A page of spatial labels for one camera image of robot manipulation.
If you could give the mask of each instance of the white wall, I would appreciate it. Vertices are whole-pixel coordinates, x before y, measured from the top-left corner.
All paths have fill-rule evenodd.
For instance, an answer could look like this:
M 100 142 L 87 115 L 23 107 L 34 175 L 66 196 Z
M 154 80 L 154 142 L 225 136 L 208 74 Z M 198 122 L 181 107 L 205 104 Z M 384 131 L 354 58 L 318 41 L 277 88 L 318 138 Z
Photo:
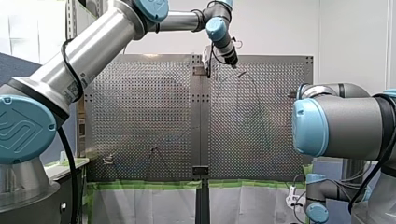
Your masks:
M 0 0 L 0 52 L 46 63 L 64 42 L 64 1 Z
M 387 83 L 389 2 L 321 0 L 317 83 L 351 82 L 371 94 Z
M 208 0 L 169 0 L 171 10 L 203 9 Z M 318 57 L 319 0 L 235 0 L 231 35 L 244 42 L 239 54 L 313 55 Z M 148 34 L 125 51 L 143 53 L 202 53 L 210 44 L 199 34 Z M 318 75 L 318 60 L 315 60 Z
M 394 0 L 389 2 L 389 52 L 387 88 L 396 88 L 396 4 Z

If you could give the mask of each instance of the green tape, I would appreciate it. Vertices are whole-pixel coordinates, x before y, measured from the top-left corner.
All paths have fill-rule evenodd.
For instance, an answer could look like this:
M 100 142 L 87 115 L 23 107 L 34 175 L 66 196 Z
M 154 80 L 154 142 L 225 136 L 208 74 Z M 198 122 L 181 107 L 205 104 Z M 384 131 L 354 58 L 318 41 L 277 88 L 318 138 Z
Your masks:
M 87 188 L 92 190 L 105 189 L 200 189 L 201 181 L 181 182 L 148 182 L 140 180 L 117 180 L 107 183 L 89 183 Z
M 88 224 L 92 224 L 92 208 L 93 208 L 93 192 L 92 188 L 88 188 L 87 185 L 87 214 L 88 214 Z
M 81 163 L 83 163 L 84 161 L 87 161 L 87 160 L 88 159 L 86 159 L 86 158 L 75 158 L 75 164 L 79 165 L 79 164 L 81 164 Z M 50 166 L 53 166 L 53 165 L 56 165 L 56 164 L 58 164 L 60 166 L 69 166 L 69 161 L 63 161 L 60 164 L 59 164 L 58 161 L 53 161 L 53 162 L 50 162 L 50 163 L 46 164 L 44 167 L 50 167 Z
M 292 183 L 265 181 L 265 180 L 209 180 L 209 187 L 211 189 L 227 189 L 240 187 L 261 187 L 271 189 L 288 189 Z M 297 189 L 305 189 L 305 183 L 296 183 Z
M 313 169 L 314 169 L 314 165 L 313 164 L 303 165 L 303 170 L 304 170 L 304 174 L 305 175 L 312 174 L 312 170 Z

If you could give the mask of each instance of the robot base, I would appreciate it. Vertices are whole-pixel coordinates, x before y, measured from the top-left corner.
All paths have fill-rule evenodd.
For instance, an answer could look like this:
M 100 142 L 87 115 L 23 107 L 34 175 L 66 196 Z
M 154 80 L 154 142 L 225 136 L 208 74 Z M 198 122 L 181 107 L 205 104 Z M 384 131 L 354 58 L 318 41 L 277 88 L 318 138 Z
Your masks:
M 352 209 L 352 224 L 393 224 L 394 217 L 386 214 L 371 214 L 376 216 L 375 219 L 368 214 L 368 202 L 356 203 Z
M 0 220 L 4 224 L 59 224 L 61 205 L 59 184 L 51 183 L 43 195 L 28 202 L 0 207 Z

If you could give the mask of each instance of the end effector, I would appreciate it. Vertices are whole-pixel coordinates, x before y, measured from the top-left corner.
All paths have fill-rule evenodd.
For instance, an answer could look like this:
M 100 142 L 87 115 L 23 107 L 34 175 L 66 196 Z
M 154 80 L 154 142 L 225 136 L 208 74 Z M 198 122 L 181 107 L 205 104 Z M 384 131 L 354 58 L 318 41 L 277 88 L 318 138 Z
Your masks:
M 209 38 L 213 41 L 213 46 L 218 49 L 225 62 L 235 68 L 238 63 L 238 56 L 229 33 L 232 9 L 232 0 L 218 1 L 215 2 L 213 7 L 206 9 L 204 15 L 211 18 L 205 28 Z
M 238 55 L 229 33 L 233 16 L 233 0 L 211 1 L 204 10 L 194 9 L 190 12 L 169 11 L 160 23 L 150 27 L 151 32 L 206 30 L 212 47 L 216 47 L 219 56 L 233 68 L 238 63 Z

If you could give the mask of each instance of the pegboard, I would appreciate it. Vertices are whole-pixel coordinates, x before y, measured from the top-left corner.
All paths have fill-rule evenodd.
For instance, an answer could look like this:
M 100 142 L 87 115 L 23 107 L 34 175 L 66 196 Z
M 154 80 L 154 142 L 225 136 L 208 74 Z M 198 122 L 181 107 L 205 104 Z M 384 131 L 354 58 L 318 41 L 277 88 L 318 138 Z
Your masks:
M 208 165 L 209 178 L 301 173 L 289 94 L 312 82 L 313 59 L 240 56 L 237 69 L 213 63 L 208 79 L 193 73 L 197 57 L 120 55 L 91 84 L 89 181 L 191 180 L 194 165 Z
M 238 69 L 214 65 L 210 94 L 210 178 L 292 180 L 303 156 L 293 149 L 290 92 L 312 82 L 313 58 L 243 56 Z
M 192 179 L 190 85 L 191 55 L 111 63 L 86 95 L 88 178 Z

